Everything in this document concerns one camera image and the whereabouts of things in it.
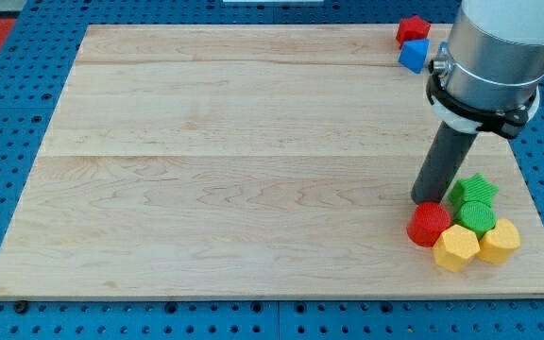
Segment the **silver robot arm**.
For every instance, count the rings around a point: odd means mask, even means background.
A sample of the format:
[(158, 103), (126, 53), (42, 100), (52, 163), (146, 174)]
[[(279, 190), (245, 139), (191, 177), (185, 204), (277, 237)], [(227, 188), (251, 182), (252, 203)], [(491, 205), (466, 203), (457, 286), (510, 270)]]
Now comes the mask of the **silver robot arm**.
[(544, 0), (464, 0), (429, 70), (428, 99), (446, 125), (517, 137), (540, 104)]

